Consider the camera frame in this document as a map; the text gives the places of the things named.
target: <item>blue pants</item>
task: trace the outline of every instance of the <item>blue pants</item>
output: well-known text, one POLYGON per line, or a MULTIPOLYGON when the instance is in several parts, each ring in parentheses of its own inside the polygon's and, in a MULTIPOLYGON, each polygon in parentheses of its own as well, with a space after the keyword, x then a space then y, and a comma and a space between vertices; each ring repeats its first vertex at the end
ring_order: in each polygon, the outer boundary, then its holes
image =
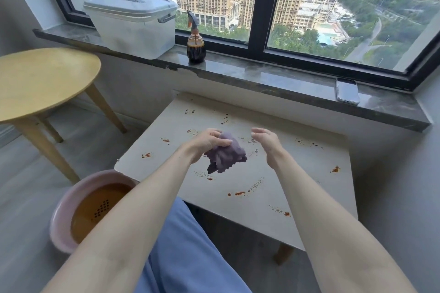
POLYGON ((251 293, 176 198, 134 293, 251 293))

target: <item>smartphone screen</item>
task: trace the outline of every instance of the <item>smartphone screen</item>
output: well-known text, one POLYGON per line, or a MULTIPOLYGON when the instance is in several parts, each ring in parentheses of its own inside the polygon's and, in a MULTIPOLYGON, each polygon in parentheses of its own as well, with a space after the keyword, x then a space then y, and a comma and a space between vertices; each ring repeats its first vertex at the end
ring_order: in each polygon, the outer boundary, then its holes
POLYGON ((356 82, 353 80, 337 78, 336 99, 341 102, 358 105, 360 100, 356 82))

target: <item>wooden leg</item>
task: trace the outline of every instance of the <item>wooden leg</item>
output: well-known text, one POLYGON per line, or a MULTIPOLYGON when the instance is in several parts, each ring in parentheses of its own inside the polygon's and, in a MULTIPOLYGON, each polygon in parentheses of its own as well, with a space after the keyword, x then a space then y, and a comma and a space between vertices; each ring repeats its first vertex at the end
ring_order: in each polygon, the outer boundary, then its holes
POLYGON ((282 265, 285 261, 287 261, 295 251, 294 247, 288 246, 285 243, 280 243, 277 253, 274 255, 274 261, 278 265, 282 265))
POLYGON ((64 160, 55 146, 46 138, 32 118, 20 118, 12 124, 34 145, 45 157, 52 162, 72 183, 80 180, 78 175, 64 160))
POLYGON ((49 134, 52 136, 53 139, 55 139, 57 143, 62 143, 64 141, 64 139, 59 135, 57 130, 55 130, 55 128, 52 126, 51 123, 49 123, 49 121, 46 118, 44 118, 43 116, 36 116, 36 118, 41 124, 43 124, 47 132, 49 132, 49 134))
POLYGON ((111 122, 113 124, 115 124, 118 129, 120 129, 120 131, 122 133, 127 132, 127 129, 125 128, 125 126, 121 123, 119 118, 115 115, 115 113, 113 112, 111 107, 108 105, 108 103, 106 102, 106 100, 104 99, 104 97, 101 95, 101 93, 99 92, 99 90, 96 88, 96 86, 94 84, 91 84, 85 90, 85 92, 91 98, 91 100, 93 102, 95 102, 95 104, 105 113, 107 118, 110 119, 111 122))

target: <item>leg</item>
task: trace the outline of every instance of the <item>leg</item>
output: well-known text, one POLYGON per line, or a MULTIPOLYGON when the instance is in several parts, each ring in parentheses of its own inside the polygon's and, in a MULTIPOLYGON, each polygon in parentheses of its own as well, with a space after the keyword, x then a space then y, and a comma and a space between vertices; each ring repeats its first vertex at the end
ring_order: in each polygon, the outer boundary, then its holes
POLYGON ((285 261, 287 261, 295 251, 294 247, 291 247, 285 243, 280 243, 277 253, 274 255, 274 261, 278 265, 282 265, 285 261))
POLYGON ((59 133, 57 132, 57 130, 55 130, 55 128, 52 126, 51 123, 49 123, 49 121, 44 118, 43 116, 39 115, 36 116, 37 120, 44 125, 44 127, 46 128, 47 132, 49 132, 49 134, 52 136, 53 139, 55 139, 55 141, 57 143, 62 143, 64 141, 64 139, 59 135, 59 133))
POLYGON ((78 175, 64 160, 55 146, 46 138, 44 133, 35 125, 31 118, 20 118, 12 122, 14 126, 34 145, 45 157, 52 162, 72 183, 80 180, 78 175))
POLYGON ((119 120, 119 118, 115 115, 115 113, 113 112, 113 110, 111 109, 111 107, 108 105, 108 103, 106 102, 106 100, 104 99, 104 97, 101 95, 101 93, 99 92, 99 90, 96 88, 95 84, 91 84, 86 90, 85 92, 87 93, 87 95, 91 98, 91 100, 93 102, 95 102, 95 104, 104 112, 104 114, 107 116, 108 119, 110 119, 110 121, 116 125, 116 127, 118 129, 120 129, 120 131, 122 133, 126 133, 127 129, 125 128, 125 126, 121 123, 121 121, 119 120))
MULTIPOLYGON (((159 292, 251 293, 180 198, 174 201, 144 272, 149 269, 159 292)), ((144 272, 135 293, 146 292, 140 287, 144 272)))

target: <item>window frame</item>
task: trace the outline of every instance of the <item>window frame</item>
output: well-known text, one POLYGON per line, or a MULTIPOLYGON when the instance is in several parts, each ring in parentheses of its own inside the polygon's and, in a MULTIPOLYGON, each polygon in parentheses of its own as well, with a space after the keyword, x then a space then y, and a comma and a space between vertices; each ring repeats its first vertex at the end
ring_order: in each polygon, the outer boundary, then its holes
MULTIPOLYGON (((91 19, 84 12, 74 9, 71 0, 56 1, 68 22, 94 27, 91 19)), ((267 42, 276 3, 277 0, 254 1, 253 14, 259 14, 259 16, 252 18, 248 42, 204 34, 206 49, 235 57, 333 77, 343 77, 407 92, 415 90, 439 65, 440 33, 426 45, 422 53, 407 68, 406 73, 301 52, 268 48, 267 42)), ((188 31, 176 29, 176 44, 184 46, 187 44, 187 40, 188 31)))

